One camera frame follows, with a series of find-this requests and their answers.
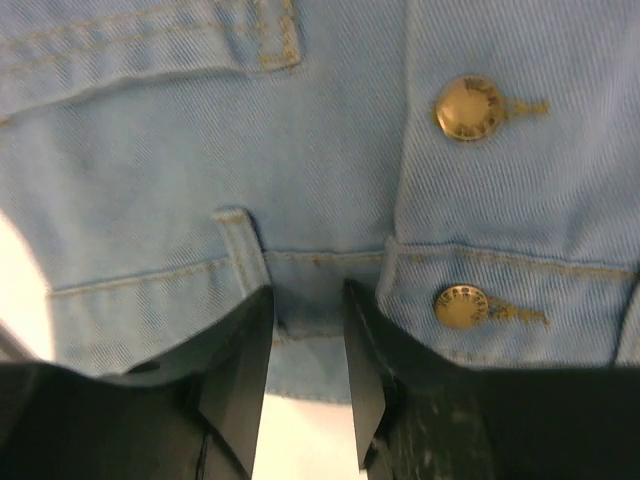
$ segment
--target button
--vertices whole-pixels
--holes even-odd
[[[470,328],[489,316],[489,300],[472,285],[454,285],[438,296],[434,310],[443,325]]]
[[[445,88],[434,115],[447,136],[466,142],[480,140],[506,118],[505,99],[488,78],[464,76]]]

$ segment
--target blue denim fabric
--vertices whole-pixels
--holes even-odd
[[[3,0],[0,209],[54,361],[126,370],[270,283],[269,391],[345,401],[352,277],[460,363],[638,363],[638,44],[636,0]],[[551,114],[452,142],[466,73]],[[445,329],[461,282],[549,328]]]

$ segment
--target garment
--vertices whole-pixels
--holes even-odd
[[[124,371],[270,283],[268,391],[348,401],[350,277],[464,365],[638,363],[637,1],[165,2],[0,2],[0,209],[52,361]],[[468,73],[550,114],[455,142]],[[447,328],[460,283],[549,325]]]

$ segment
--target gold button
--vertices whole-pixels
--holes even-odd
[[[471,285],[454,285],[442,292],[434,305],[436,318],[450,328],[470,328],[489,315],[487,296]]]
[[[468,75],[454,80],[442,92],[434,116],[447,136],[467,142],[480,140],[505,119],[505,99],[488,78]]]

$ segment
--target light blue denim jacket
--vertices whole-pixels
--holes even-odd
[[[351,277],[464,365],[639,363],[639,45],[637,0],[0,0],[0,209],[54,360],[124,371],[272,284],[269,391],[345,401]],[[454,142],[468,73],[551,113]],[[448,329],[457,283],[550,324]]]

